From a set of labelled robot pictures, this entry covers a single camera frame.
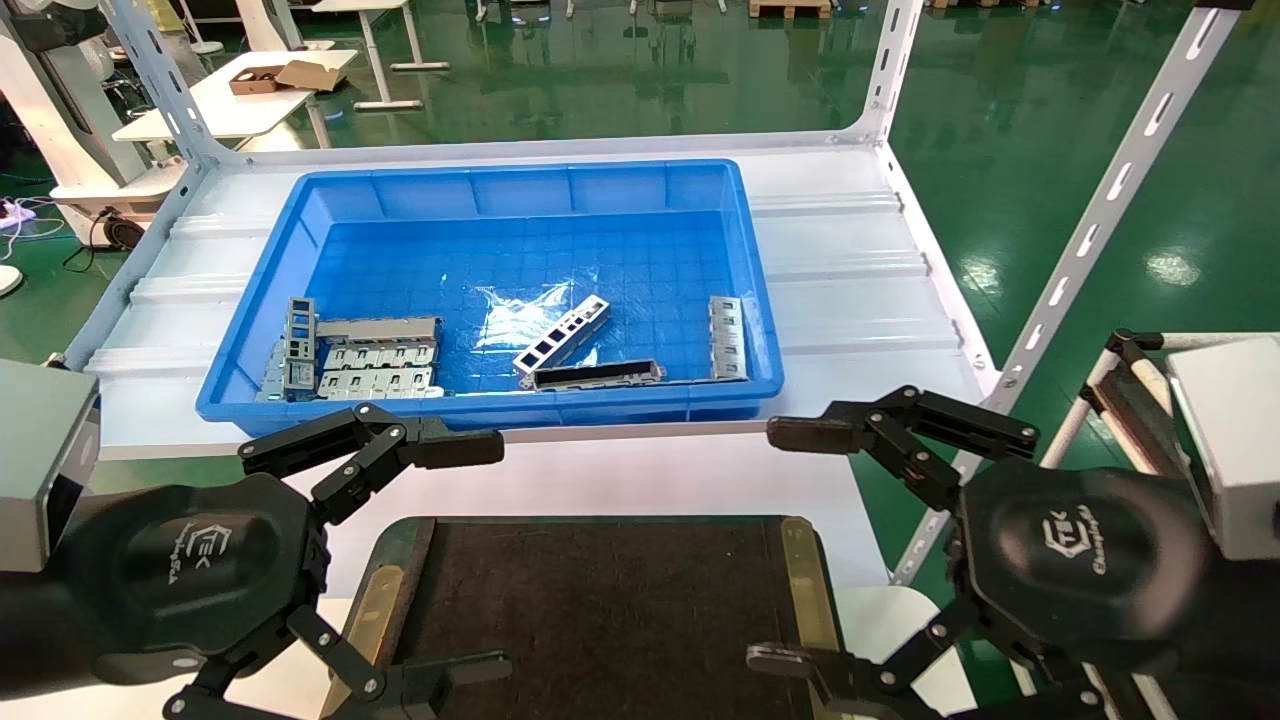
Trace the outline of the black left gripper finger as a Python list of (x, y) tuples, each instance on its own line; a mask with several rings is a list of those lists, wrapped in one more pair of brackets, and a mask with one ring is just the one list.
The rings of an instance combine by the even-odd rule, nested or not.
[(504, 459), (498, 430), (452, 430), (438, 416), (404, 418), (374, 404), (330, 413), (239, 447), (250, 475), (278, 479), (340, 459), (338, 469), (311, 489), (311, 509), (323, 524), (339, 525), (403, 470), (474, 468)]

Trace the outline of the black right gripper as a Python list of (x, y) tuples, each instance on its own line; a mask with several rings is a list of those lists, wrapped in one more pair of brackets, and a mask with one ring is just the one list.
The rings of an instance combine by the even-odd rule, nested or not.
[[(833, 401), (819, 416), (773, 416), (772, 447), (868, 454), (927, 506), (954, 511), (965, 587), (882, 664), (837, 650), (751, 644), (758, 673), (808, 682), (833, 714), (941, 719), (913, 688), (970, 633), (1012, 652), (1148, 676), (1277, 684), (1277, 564), (1226, 559), (1189, 486), (1121, 468), (1055, 470), (996, 462), (963, 488), (924, 445), (980, 459), (1032, 459), (1033, 425), (904, 386), (874, 401)], [(1087, 679), (1060, 682), (960, 719), (1098, 719)]]

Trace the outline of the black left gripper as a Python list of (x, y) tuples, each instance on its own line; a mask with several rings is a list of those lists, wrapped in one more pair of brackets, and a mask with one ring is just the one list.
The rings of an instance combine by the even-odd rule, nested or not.
[(315, 609), (326, 529), (310, 501), (265, 474), (219, 487), (93, 496), (41, 571), (5, 571), (1, 696), (147, 685), (204, 666), (166, 719), (283, 719), (225, 700), (294, 638), (348, 697), (332, 719), (439, 719), (449, 693), (511, 675), (494, 650), (374, 667)]

